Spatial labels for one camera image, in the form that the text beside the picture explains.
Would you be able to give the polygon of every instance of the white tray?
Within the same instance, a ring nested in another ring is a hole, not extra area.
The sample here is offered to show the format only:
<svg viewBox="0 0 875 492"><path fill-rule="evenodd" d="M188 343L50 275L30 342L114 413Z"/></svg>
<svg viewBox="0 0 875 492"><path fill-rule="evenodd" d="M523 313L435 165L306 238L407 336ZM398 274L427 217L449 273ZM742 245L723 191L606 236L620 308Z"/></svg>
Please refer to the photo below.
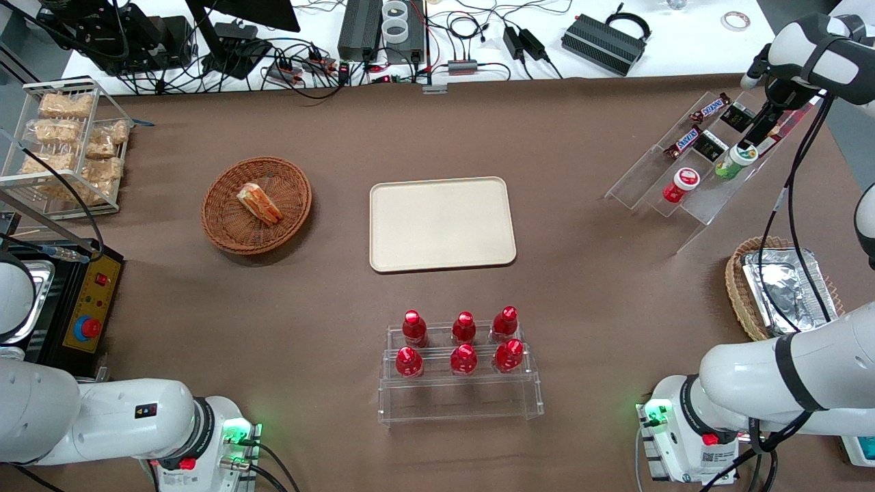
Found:
<svg viewBox="0 0 875 492"><path fill-rule="evenodd" d="M413 271L516 258L504 179L380 183L371 188L371 267Z"/></svg>

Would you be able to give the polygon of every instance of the yellow control panel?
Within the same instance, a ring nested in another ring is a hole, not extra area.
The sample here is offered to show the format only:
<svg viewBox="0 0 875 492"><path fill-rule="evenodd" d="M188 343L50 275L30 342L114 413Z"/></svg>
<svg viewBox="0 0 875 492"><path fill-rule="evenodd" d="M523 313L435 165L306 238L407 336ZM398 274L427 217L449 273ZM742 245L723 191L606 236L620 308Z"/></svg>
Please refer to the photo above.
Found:
<svg viewBox="0 0 875 492"><path fill-rule="evenodd" d="M88 264L85 282L64 334L64 347L89 354L97 351L121 271L122 264L108 256Z"/></svg>

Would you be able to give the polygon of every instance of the qr code label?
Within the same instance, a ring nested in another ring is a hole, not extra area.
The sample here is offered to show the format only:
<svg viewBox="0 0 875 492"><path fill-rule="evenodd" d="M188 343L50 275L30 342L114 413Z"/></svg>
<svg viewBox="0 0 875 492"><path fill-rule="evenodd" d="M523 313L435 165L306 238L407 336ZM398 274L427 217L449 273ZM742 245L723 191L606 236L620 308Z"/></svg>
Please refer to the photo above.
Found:
<svg viewBox="0 0 875 492"><path fill-rule="evenodd" d="M732 444L702 446L702 467L724 468L735 459L735 446Z"/></svg>

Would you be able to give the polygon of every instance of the red bottle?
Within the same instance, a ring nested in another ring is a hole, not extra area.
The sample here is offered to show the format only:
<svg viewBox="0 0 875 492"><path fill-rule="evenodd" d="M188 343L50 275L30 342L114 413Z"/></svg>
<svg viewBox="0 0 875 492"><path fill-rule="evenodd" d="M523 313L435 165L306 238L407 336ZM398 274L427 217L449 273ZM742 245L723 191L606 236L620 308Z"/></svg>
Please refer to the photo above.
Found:
<svg viewBox="0 0 875 492"><path fill-rule="evenodd" d="M513 306L505 307L495 316L493 327L489 330L489 338L495 343L502 343L514 338L516 327L519 323L516 321L516 308Z"/></svg>
<svg viewBox="0 0 875 492"><path fill-rule="evenodd" d="M429 334L425 327L425 320L414 310L404 314L404 323L401 325L404 340L411 347L425 348L429 344Z"/></svg>
<svg viewBox="0 0 875 492"><path fill-rule="evenodd" d="M468 311L458 314L456 322L452 324L452 342L456 345L474 343L474 335L477 327L474 325L474 317Z"/></svg>
<svg viewBox="0 0 875 492"><path fill-rule="evenodd" d="M498 346L493 357L493 367L499 372L510 372L522 363L522 342L513 338Z"/></svg>
<svg viewBox="0 0 875 492"><path fill-rule="evenodd" d="M395 369L404 377L420 377L423 372L423 357L415 349L401 347L395 358Z"/></svg>
<svg viewBox="0 0 875 492"><path fill-rule="evenodd" d="M477 367L477 352L474 347L463 343L456 347L450 355L450 369L456 376L467 376Z"/></svg>

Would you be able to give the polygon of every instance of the foil container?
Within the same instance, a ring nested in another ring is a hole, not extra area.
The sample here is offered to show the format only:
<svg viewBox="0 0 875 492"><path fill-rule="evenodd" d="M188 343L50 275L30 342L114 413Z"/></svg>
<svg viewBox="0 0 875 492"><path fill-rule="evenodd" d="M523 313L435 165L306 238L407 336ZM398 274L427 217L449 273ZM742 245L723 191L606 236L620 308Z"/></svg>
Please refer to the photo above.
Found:
<svg viewBox="0 0 875 492"><path fill-rule="evenodd" d="M777 337L793 333L796 331L793 326L799 328L799 331L806 332L827 323L826 317L817 303L815 288L820 292L829 317L832 320L838 317L836 305L832 302L832 296L827 290L826 281L823 280L814 253L802 250L802 256L805 258L811 280L815 284L812 287L805 278L805 271L802 269L802 264L793 248L763 250L763 278L768 293L774 301L774 306L763 292L763 282L760 281L758 266L759 253L757 250L743 255L741 264L747 278L747 284L750 286L753 298L759 308L759 316L770 336ZM776 312L776 306L787 316L788 320L792 321L792 326Z"/></svg>

